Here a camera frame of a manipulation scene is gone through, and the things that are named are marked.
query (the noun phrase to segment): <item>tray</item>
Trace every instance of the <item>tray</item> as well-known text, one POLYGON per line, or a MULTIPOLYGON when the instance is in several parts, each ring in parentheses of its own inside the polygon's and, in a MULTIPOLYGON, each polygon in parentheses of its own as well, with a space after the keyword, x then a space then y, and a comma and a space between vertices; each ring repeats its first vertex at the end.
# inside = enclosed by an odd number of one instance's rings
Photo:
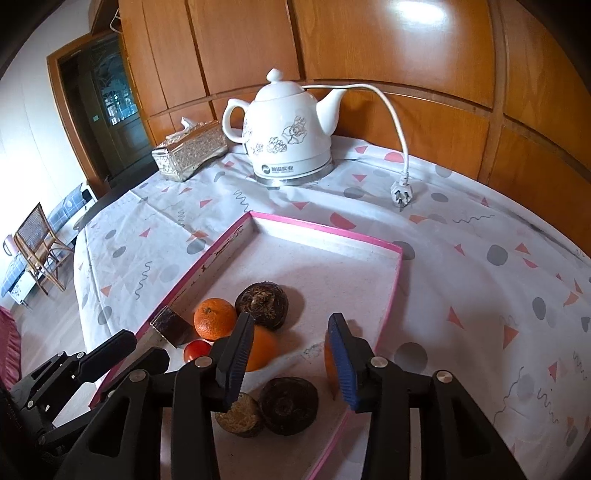
MULTIPOLYGON (((182 348, 169 345, 149 325, 168 305, 187 322, 204 299, 233 303, 247 286, 269 280, 289 299, 284 326, 277 331, 280 356, 267 367, 247 373, 242 391, 258 398, 275 377, 295 375, 318 389, 316 421, 305 431, 282 437, 264 430, 243 439, 223 431, 212 419, 223 479, 311 479, 327 458, 345 422, 347 405, 333 400, 324 370, 324 334, 330 314, 342 312, 354 335, 375 348, 398 280, 402 250, 359 233, 249 212, 225 232, 191 267, 137 333, 134 354, 115 367, 105 382, 151 346, 165 348, 169 371, 183 365, 182 348)), ((170 412, 163 414, 161 477, 170 477, 170 412)))

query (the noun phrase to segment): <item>kettle spout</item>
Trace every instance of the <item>kettle spout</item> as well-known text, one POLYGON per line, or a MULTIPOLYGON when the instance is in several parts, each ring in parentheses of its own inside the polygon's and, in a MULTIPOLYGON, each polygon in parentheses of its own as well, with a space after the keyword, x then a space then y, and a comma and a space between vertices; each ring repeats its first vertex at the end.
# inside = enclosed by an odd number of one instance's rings
POLYGON ((339 122, 339 106, 347 90, 334 89, 316 105, 320 126, 326 135, 332 135, 339 122))

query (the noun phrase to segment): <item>power cord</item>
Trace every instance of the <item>power cord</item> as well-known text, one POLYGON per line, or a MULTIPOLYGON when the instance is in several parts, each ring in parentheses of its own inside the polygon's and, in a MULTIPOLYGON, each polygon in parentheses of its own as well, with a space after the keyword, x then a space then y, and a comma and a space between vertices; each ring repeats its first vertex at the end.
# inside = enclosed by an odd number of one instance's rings
POLYGON ((364 88, 376 93, 382 99, 382 101, 386 105, 386 108, 388 108, 390 115, 392 116, 394 125, 396 126, 396 132, 398 134, 398 138, 400 139, 400 144, 402 145, 402 158, 404 159, 404 165, 402 167, 400 179, 392 184, 392 187, 390 188, 390 193, 392 195, 392 200, 399 208, 402 209, 406 207, 406 205, 408 205, 413 199, 413 189, 408 182, 408 147, 406 144, 406 139, 404 138, 402 126, 400 125, 400 120, 398 119, 396 110, 394 109, 388 97, 386 97, 379 88, 373 85, 369 85, 367 83, 353 83, 351 85, 304 85, 303 88, 336 88, 344 90, 349 90, 353 88, 364 88))

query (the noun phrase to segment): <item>kettle handle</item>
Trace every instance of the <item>kettle handle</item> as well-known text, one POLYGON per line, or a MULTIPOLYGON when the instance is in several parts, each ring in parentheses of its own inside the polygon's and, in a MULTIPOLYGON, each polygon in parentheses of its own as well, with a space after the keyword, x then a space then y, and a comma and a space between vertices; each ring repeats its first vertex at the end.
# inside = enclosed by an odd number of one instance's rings
POLYGON ((236 135, 234 135, 234 133, 232 132, 233 129, 230 126, 230 115, 236 107, 241 108, 242 110, 244 110, 244 113, 246 113, 246 109, 249 105, 250 103, 245 102, 244 100, 240 100, 238 98, 230 98, 228 100, 228 105, 224 110, 222 116, 222 130, 224 134, 228 137, 228 139, 233 141, 234 143, 246 143, 248 139, 244 138, 244 136, 237 137, 236 135))

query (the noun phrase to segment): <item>wicker chair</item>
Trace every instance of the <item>wicker chair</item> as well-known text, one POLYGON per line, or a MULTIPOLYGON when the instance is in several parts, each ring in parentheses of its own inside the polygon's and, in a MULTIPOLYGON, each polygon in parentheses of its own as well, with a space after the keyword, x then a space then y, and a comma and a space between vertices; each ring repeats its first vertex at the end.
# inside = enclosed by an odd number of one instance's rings
POLYGON ((14 241, 28 264, 31 273, 40 289, 47 295, 41 284, 43 277, 57 285, 61 291, 66 287, 57 278, 57 269, 73 250, 58 239, 52 230, 41 203, 38 203, 22 225, 14 234, 14 241), (58 250, 66 254, 59 258, 58 250))

